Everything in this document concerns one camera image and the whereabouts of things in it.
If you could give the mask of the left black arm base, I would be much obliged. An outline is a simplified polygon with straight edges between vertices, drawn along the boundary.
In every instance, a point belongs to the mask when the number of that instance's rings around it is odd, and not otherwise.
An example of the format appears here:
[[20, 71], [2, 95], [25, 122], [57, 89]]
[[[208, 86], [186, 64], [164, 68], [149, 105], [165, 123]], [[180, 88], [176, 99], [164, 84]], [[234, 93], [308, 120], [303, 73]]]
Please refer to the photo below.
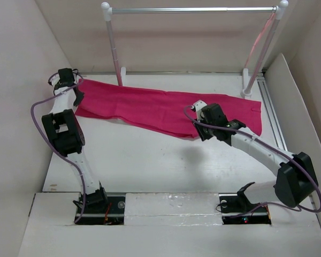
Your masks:
[[81, 215], [82, 205], [80, 201], [73, 201], [77, 210], [74, 217], [76, 225], [123, 225], [125, 217], [125, 201], [124, 194], [108, 195], [108, 203], [103, 207], [88, 207]]

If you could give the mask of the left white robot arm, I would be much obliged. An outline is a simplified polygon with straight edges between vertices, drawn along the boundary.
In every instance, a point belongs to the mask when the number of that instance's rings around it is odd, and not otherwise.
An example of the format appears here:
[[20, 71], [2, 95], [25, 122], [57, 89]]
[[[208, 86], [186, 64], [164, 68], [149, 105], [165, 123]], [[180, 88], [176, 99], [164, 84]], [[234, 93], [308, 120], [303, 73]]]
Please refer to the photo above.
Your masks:
[[74, 203], [92, 211], [103, 212], [108, 207], [108, 197], [100, 181], [95, 179], [84, 153], [85, 136], [74, 111], [84, 99], [77, 86], [75, 70], [63, 68], [49, 79], [55, 101], [49, 114], [42, 116], [47, 138], [54, 149], [66, 160], [82, 187], [83, 194]]

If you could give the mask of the pink trousers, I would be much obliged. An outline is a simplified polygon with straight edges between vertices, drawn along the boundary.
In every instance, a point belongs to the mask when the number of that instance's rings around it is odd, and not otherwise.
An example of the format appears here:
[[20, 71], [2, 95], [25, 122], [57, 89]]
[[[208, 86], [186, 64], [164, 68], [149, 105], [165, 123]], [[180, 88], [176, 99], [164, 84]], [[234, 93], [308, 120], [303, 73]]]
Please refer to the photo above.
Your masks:
[[167, 92], [163, 90], [116, 86], [85, 80], [79, 89], [84, 99], [75, 114], [96, 119], [120, 119], [125, 123], [177, 138], [198, 137], [184, 108], [202, 100], [217, 103], [229, 120], [245, 123], [261, 135], [261, 103], [225, 94]]

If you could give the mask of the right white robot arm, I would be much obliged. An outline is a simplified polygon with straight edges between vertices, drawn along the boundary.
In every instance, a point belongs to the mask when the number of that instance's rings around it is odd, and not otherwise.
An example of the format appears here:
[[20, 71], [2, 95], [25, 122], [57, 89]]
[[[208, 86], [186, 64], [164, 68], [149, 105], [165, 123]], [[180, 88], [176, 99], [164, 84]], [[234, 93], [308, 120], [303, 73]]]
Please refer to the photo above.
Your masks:
[[216, 138], [241, 150], [268, 168], [275, 180], [266, 183], [250, 182], [240, 188], [232, 200], [222, 200], [221, 205], [236, 205], [239, 212], [279, 201], [287, 208], [299, 207], [311, 193], [320, 193], [314, 166], [304, 152], [294, 154], [264, 142], [243, 122], [228, 120], [222, 107], [202, 100], [191, 105], [192, 119], [202, 141]]

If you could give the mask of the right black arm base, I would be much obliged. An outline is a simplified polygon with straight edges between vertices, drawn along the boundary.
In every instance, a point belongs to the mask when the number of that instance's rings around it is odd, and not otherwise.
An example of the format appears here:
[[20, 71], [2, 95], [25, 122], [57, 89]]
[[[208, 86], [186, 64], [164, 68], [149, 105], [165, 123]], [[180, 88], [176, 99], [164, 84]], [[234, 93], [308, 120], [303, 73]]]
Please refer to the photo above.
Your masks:
[[260, 203], [251, 203], [245, 192], [253, 186], [251, 182], [241, 187], [236, 193], [219, 193], [219, 203], [215, 210], [221, 213], [223, 225], [271, 225], [269, 210]]

